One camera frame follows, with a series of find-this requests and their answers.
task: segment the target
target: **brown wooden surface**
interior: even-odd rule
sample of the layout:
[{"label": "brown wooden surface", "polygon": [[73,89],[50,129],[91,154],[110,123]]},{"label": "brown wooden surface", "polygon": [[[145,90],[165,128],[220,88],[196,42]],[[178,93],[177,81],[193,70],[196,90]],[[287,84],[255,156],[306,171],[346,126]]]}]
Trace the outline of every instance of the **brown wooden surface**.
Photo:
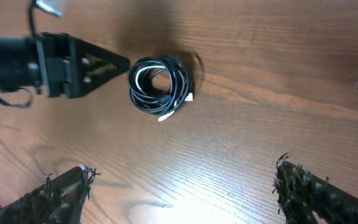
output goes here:
[{"label": "brown wooden surface", "polygon": [[[0,35],[27,35],[25,0],[0,0]],[[103,175],[83,223],[284,223],[275,161],[358,197],[358,1],[71,0],[38,30],[67,32],[134,63],[196,52],[196,99],[162,123],[126,76],[85,98],[0,106],[0,203],[79,163]],[[24,100],[24,95],[6,95]]]}]

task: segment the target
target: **tabletop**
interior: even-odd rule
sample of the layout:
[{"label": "tabletop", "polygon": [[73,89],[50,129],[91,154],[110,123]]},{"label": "tabletop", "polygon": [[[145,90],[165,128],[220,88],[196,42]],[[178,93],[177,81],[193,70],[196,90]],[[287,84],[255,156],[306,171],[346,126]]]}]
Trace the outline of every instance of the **tabletop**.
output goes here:
[{"label": "tabletop", "polygon": [[[27,4],[0,0],[0,36],[29,34]],[[83,98],[0,106],[1,205],[88,164],[102,175],[82,223],[285,223],[272,184],[286,152],[358,197],[358,1],[71,0],[35,23],[131,64],[182,55],[195,100],[158,122],[122,74]]]}]

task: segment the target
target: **wood grain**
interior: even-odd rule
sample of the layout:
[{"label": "wood grain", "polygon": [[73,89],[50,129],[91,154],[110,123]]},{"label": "wood grain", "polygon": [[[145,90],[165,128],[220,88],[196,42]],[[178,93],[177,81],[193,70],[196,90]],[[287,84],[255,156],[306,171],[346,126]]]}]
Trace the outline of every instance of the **wood grain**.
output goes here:
[{"label": "wood grain", "polygon": [[[0,0],[0,35],[28,34],[26,4]],[[284,223],[271,191],[288,151],[358,197],[358,1],[71,0],[36,20],[132,63],[197,53],[205,71],[194,61],[195,101],[162,123],[131,105],[125,75],[0,106],[2,205],[85,163],[103,175],[83,223]]]}]

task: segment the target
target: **black coiled cable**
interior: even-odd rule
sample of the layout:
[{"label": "black coiled cable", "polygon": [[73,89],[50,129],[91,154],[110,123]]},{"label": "black coiled cable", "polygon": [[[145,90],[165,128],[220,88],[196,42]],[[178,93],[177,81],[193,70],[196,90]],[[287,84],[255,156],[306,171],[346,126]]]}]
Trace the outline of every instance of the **black coiled cable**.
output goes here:
[{"label": "black coiled cable", "polygon": [[[164,71],[167,71],[170,79],[168,93],[161,93],[152,85],[153,78]],[[141,111],[154,115],[177,110],[190,92],[190,82],[186,65],[172,55],[142,58],[128,71],[131,101]]]}]

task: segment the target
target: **black furry object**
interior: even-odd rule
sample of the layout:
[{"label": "black furry object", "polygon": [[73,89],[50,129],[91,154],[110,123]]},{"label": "black furry object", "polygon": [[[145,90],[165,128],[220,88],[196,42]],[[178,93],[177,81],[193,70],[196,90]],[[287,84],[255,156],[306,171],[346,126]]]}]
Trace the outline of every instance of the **black furry object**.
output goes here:
[{"label": "black furry object", "polygon": [[81,165],[53,180],[50,175],[44,174],[45,182],[40,187],[0,208],[0,224],[78,224],[90,185],[100,174]]},{"label": "black furry object", "polygon": [[317,223],[312,211],[327,223],[358,223],[358,198],[329,184],[328,178],[322,180],[302,166],[286,162],[286,158],[288,154],[277,161],[273,193],[278,193],[277,202],[287,223]]}]

